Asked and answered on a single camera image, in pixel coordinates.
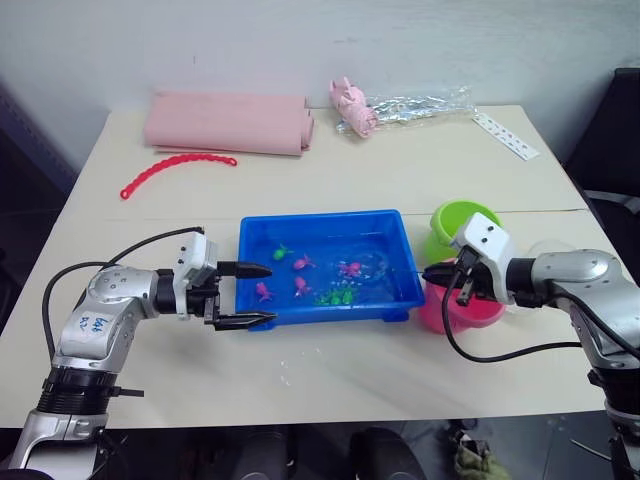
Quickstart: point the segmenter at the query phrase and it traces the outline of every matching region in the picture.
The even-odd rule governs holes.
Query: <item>green toy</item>
[[[280,248],[273,252],[273,259],[282,260],[287,253],[293,253],[293,250],[289,250],[287,247],[280,244]]]
[[[342,303],[345,305],[351,305],[353,303],[353,289],[345,288],[344,294],[342,295]]]
[[[351,287],[329,290],[325,295],[316,298],[316,305],[351,305],[356,296],[356,290]]]
[[[330,305],[331,304],[331,299],[329,297],[329,294],[322,295],[322,296],[316,298],[316,301],[314,303],[316,305],[322,305],[322,306]]]

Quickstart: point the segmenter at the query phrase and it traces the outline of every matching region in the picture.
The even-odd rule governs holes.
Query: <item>pink bucket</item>
[[[442,299],[447,291],[427,282],[424,289],[426,302],[420,307],[422,323],[431,331],[444,334],[442,322]],[[449,323],[454,333],[462,332],[469,328],[482,328],[495,323],[504,313],[505,306],[490,300],[471,299],[468,307],[461,307],[456,303],[460,289],[455,289],[449,298]]]

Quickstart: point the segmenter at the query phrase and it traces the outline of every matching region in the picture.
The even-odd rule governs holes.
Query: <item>folded pink cloth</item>
[[[163,150],[227,150],[301,155],[313,117],[304,97],[242,93],[157,93],[144,127]]]

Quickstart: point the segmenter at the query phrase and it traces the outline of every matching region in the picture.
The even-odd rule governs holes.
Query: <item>pink toy fish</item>
[[[314,268],[316,266],[314,263],[311,263],[311,259],[307,256],[306,253],[304,254],[303,258],[299,258],[298,260],[293,262],[293,268],[295,270],[302,270],[307,265]]]
[[[259,302],[264,302],[265,300],[273,300],[273,296],[275,293],[270,292],[264,282],[260,282],[256,284],[256,293],[260,295]]]
[[[307,282],[302,277],[296,277],[293,279],[293,282],[296,284],[296,294],[295,297],[301,297],[305,293],[311,291],[311,287],[307,286]]]
[[[361,265],[358,262],[353,262],[348,265],[340,265],[340,273],[347,277],[357,277],[360,275]]]

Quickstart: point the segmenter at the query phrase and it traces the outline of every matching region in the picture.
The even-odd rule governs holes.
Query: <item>plastic bag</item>
[[[376,129],[424,125],[424,120],[434,117],[472,118],[478,112],[471,102],[471,89],[466,86],[446,89],[433,95],[367,96],[367,105],[378,116]],[[336,128],[340,133],[353,133],[344,120]]]

